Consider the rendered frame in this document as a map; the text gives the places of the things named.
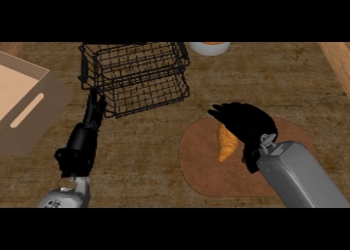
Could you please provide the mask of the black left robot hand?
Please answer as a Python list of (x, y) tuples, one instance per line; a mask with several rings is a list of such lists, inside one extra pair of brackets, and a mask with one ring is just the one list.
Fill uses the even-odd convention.
[(76, 125), (67, 145), (55, 151), (55, 159), (59, 165), (61, 177), (86, 177), (92, 169), (96, 136), (101, 126), (105, 97), (92, 88), (88, 94), (88, 106), (83, 121)]

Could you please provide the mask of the white cup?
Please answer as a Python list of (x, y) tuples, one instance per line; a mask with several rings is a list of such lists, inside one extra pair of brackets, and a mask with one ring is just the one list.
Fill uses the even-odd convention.
[(203, 56), (218, 56), (221, 55), (230, 48), (230, 43), (205, 43), (205, 42), (191, 42), (191, 49)]

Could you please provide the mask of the brown oval cutting board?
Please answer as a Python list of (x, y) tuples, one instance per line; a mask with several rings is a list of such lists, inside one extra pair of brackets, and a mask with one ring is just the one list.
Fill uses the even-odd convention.
[(218, 124), (213, 118), (191, 123), (179, 143), (179, 166), (193, 190), (207, 197), (274, 197), (262, 174), (252, 174), (242, 162), (244, 144), (218, 162)]

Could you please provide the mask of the golden croissant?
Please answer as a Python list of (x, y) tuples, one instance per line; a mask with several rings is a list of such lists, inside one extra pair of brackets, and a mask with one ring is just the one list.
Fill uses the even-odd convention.
[(239, 139), (224, 124), (218, 125), (218, 162), (224, 162), (239, 147)]

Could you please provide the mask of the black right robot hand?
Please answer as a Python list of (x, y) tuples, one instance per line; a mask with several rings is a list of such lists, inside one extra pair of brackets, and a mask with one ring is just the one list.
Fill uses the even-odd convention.
[(279, 135), (270, 115), (253, 105), (242, 103), (215, 104), (207, 113), (224, 124), (244, 144), (243, 162), (252, 174), (259, 171), (262, 135)]

